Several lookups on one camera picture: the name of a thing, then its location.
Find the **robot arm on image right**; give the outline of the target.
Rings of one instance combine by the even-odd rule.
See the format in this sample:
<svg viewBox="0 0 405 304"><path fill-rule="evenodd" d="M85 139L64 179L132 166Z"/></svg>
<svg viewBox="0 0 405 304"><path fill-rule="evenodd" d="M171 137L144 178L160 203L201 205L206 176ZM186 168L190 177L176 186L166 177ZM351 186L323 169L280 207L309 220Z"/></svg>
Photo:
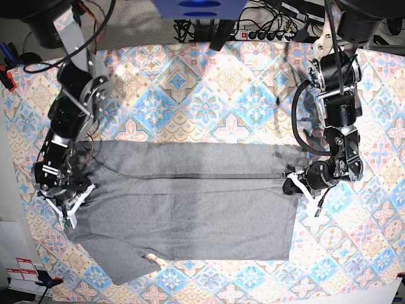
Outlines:
<svg viewBox="0 0 405 304"><path fill-rule="evenodd" d="M325 1L325 11L323 34L316 42L318 56L311 61L309 79L297 88L291 108L296 141L320 160L286 174L283 185L285 194L303 194L315 217L320 216L327 193L340 181L355 182L363 176L360 135L354 125L362 114L357 92L362 71L356 51L368 43L382 20L400 17L404 5L400 1ZM308 86L320 90L316 107L328 151L312 148L299 135L297 105Z"/></svg>

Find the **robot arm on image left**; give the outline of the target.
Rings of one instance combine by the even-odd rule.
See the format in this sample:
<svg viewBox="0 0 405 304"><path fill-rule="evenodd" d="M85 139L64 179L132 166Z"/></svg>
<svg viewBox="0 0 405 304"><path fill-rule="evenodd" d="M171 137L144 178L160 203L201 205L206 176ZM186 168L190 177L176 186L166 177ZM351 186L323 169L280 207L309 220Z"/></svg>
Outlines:
<svg viewBox="0 0 405 304"><path fill-rule="evenodd" d="M76 227L76 212L100 186L78 171L86 161L79 160L75 144L90 134L113 90L104 61L89 46L104 32L115 6L111 1L103 22L84 39L81 1L1 1L1 18L26 23L41 46L62 48L66 53L37 71L57 68L61 90L47 114L50 129L31 169L34 188L63 227Z"/></svg>

